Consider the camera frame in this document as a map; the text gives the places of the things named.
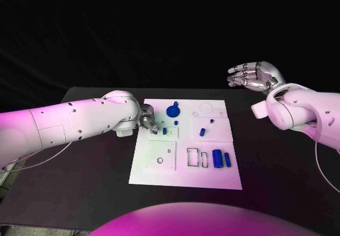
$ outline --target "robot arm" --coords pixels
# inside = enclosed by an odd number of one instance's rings
[[[252,105],[254,117],[267,116],[279,129],[305,133],[338,150],[340,94],[286,84],[278,69],[265,61],[237,65],[227,72],[236,72],[227,77],[230,86],[243,85],[266,95],[266,100]]]
[[[0,114],[0,167],[18,157],[109,130],[118,137],[145,126],[159,131],[152,107],[139,107],[132,94],[112,91],[103,99],[86,99]]]

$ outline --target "black table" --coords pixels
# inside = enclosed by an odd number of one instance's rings
[[[70,88],[61,102],[99,98],[112,90]],[[108,132],[73,142],[53,160],[21,171],[0,205],[0,223],[90,231],[139,208],[204,202],[260,211],[321,234],[338,235],[340,194],[318,172],[314,141],[302,133],[280,131],[267,118],[254,119],[250,105],[265,99],[259,92],[119,90],[129,91],[139,103],[144,98],[224,100],[243,190],[128,184],[136,131],[123,138]],[[43,161],[63,147],[41,151],[25,166]],[[337,180],[337,153],[319,145],[318,155],[324,171]]]

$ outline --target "white board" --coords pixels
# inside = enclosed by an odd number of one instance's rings
[[[180,115],[169,118],[167,107],[175,101]],[[128,183],[242,190],[224,101],[145,99],[144,103],[154,107],[161,131],[151,134],[146,129],[138,130]],[[231,167],[226,167],[224,157],[223,168],[213,167],[214,149],[229,153]]]

